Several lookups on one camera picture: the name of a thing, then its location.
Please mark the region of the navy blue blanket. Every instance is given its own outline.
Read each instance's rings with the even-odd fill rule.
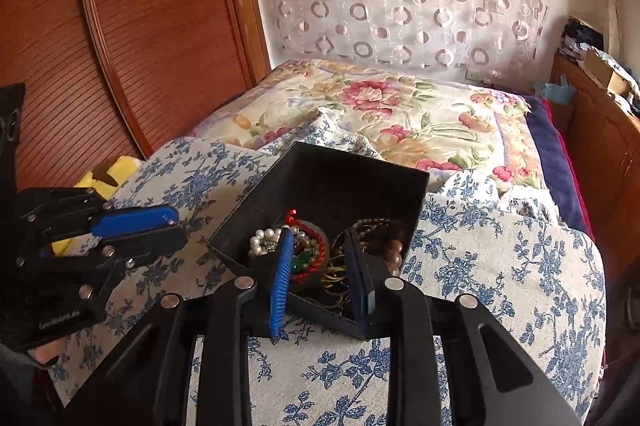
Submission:
[[[572,229],[591,236],[588,217],[583,215],[577,183],[565,156],[561,136],[549,120],[542,101],[532,96],[524,96],[524,99],[531,107],[531,113],[526,116],[527,126],[540,155],[546,187],[560,209],[560,216]]]

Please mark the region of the wooden dresser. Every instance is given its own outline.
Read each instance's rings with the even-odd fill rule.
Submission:
[[[563,73],[577,88],[564,139],[610,282],[640,255],[640,121],[556,54],[551,81]]]

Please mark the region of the floral bedspread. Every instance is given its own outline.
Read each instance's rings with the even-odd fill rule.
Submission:
[[[340,127],[365,136],[390,162],[440,179],[476,168],[502,191],[545,187],[522,97],[328,60],[287,61],[192,135],[255,150],[318,107],[340,111]]]
[[[358,138],[320,142],[372,154]],[[106,319],[66,340],[51,376],[62,400],[79,386],[162,295],[201,297],[233,278],[206,243],[276,157],[197,138],[172,141],[115,194],[117,207],[169,203],[187,245],[130,271],[111,295]],[[604,276],[600,254],[581,232],[536,215],[502,211],[497,186],[480,171],[455,173],[424,201],[401,275],[435,297],[471,292],[494,313],[576,413],[589,409],[604,348]],[[70,252],[90,243],[75,240]],[[438,355],[443,424],[451,424],[442,347]],[[380,426],[385,423],[387,340],[360,342],[289,316],[278,340],[251,339],[250,389],[256,425]],[[196,353],[187,424],[198,400]]]

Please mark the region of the cabinet handle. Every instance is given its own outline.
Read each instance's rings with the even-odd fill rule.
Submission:
[[[633,160],[629,161],[629,164],[628,164],[628,166],[626,167],[626,170],[625,170],[625,174],[622,177],[623,179],[626,179],[626,174],[629,172],[629,168],[631,167],[631,164],[633,164],[633,163],[634,163]]]

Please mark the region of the cardboard box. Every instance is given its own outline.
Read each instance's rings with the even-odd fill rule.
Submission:
[[[627,73],[609,54],[589,48],[584,58],[584,68],[610,92],[622,95],[625,99],[631,92],[631,85],[625,80]]]

